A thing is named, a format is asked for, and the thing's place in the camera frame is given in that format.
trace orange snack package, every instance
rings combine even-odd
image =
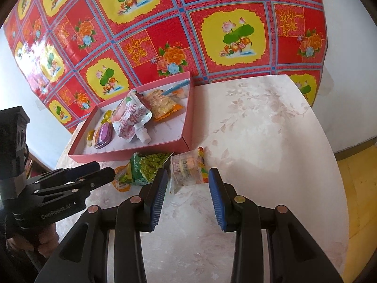
[[[177,104],[168,96],[163,96],[163,92],[161,89],[156,89],[144,97],[144,101],[148,102],[155,121],[160,121],[183,108],[182,105]]]

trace yellow floor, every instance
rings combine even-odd
[[[377,147],[338,162],[347,196],[349,244],[344,283],[352,283],[377,248]]]

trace bolt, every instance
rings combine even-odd
[[[246,198],[244,196],[235,196],[234,201],[237,203],[244,203],[246,201]]]
[[[141,201],[141,198],[139,196],[133,196],[130,199],[131,203],[139,203]]]
[[[98,206],[97,205],[91,205],[90,207],[88,207],[88,212],[89,213],[93,214],[96,211],[98,211]]]
[[[281,214],[285,214],[288,211],[288,208],[285,205],[279,205],[276,209]]]

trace white wall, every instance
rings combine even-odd
[[[26,131],[29,150],[51,169],[68,143],[71,134],[31,91],[0,30],[0,110],[22,105],[30,118]]]
[[[313,110],[334,152],[377,136],[377,27],[359,0],[323,0],[328,50]]]

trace baseboard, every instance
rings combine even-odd
[[[342,151],[334,153],[335,159],[337,161],[341,161],[342,159],[345,159],[347,157],[350,157],[352,155],[355,155],[365,149],[368,149],[369,147],[375,145],[377,143],[377,136],[374,138],[371,138],[370,140],[367,140],[365,142],[362,142],[361,144],[355,145],[353,147],[344,149]]]

